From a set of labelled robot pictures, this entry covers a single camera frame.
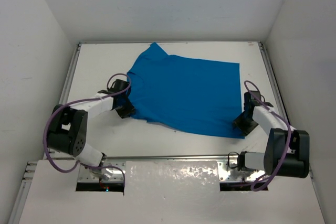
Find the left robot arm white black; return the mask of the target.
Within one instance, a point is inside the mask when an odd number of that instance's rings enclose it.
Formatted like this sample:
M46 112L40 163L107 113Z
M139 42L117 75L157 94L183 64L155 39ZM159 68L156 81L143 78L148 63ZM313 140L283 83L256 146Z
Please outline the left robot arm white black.
M105 90L98 91L91 98L55 106L43 133L45 154L50 164L62 173L74 170L58 167L48 151L53 149L73 157L84 167L100 169L104 153L87 143L88 122L113 110L122 119L130 117L135 112L135 107L129 100L130 94L131 79L117 79L108 83Z

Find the blue t shirt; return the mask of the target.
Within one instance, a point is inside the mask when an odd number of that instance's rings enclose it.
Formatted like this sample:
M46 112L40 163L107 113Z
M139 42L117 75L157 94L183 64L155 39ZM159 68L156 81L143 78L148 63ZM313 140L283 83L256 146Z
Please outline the blue t shirt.
M167 54L157 43L128 71L133 118L200 135L243 138L240 65Z

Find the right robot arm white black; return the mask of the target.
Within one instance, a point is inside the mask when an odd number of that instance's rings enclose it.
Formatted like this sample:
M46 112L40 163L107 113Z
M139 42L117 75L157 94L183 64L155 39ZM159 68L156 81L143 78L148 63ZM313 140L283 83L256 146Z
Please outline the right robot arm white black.
M296 130L275 112L271 103L262 103L259 91L244 93L244 110L233 121L242 136L260 126L268 135L263 153L243 151L237 157L238 170L263 170L267 176L305 178L309 174L310 136Z

